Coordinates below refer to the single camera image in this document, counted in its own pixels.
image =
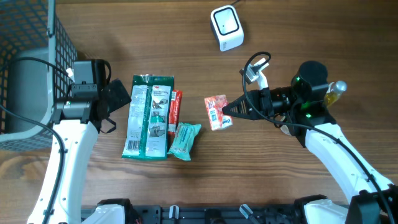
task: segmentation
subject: brown wood surface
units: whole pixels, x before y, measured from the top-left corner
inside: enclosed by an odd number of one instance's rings
[[[203,99],[242,95],[239,69],[255,52],[272,54],[271,88],[287,86],[301,63],[318,60],[329,81],[348,91],[331,113],[379,172],[398,182],[398,3],[396,1],[243,1],[236,9],[242,46],[220,52],[210,12],[225,2],[62,4],[58,16],[76,48],[109,60],[131,92],[134,74],[174,75],[183,91],[180,121],[201,124],[191,162],[173,157],[121,159],[128,106],[111,118],[88,165],[83,205],[130,198],[134,205],[292,203],[324,194],[345,197],[325,166],[266,121],[234,119],[211,131]],[[49,150],[0,152],[0,223],[27,220],[40,192]]]

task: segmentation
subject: yellow liquid bottle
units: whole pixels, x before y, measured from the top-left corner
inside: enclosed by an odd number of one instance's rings
[[[324,98],[324,104],[326,107],[331,106],[334,102],[340,99],[341,95],[347,90],[347,84],[344,81],[337,81],[330,85],[330,91],[328,91]]]

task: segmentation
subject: teal package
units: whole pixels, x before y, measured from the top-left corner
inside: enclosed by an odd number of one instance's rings
[[[190,161],[191,157],[189,156],[189,152],[191,151],[193,140],[199,133],[200,128],[200,124],[192,125],[179,123],[175,132],[173,144],[167,154],[173,154],[179,159]]]
[[[165,160],[174,77],[134,75],[122,158]]]

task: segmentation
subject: red and white package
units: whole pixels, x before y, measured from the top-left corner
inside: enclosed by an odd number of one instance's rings
[[[205,98],[205,104],[212,131],[225,129],[232,125],[232,117],[223,114],[223,107],[228,104],[225,95]]]
[[[167,134],[175,135],[175,130],[177,129],[178,124],[178,117],[180,114],[181,97],[181,90],[173,90],[172,101],[170,102],[169,128],[167,129]]]

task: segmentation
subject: gray basket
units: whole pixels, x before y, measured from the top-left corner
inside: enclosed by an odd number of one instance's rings
[[[18,57],[37,57],[66,69],[76,48],[55,14],[55,1],[0,1],[0,67]],[[55,98],[71,80],[35,61],[20,61],[0,71],[0,103],[10,111],[50,124]],[[1,112],[0,149],[29,151],[50,147],[52,135],[41,127]]]

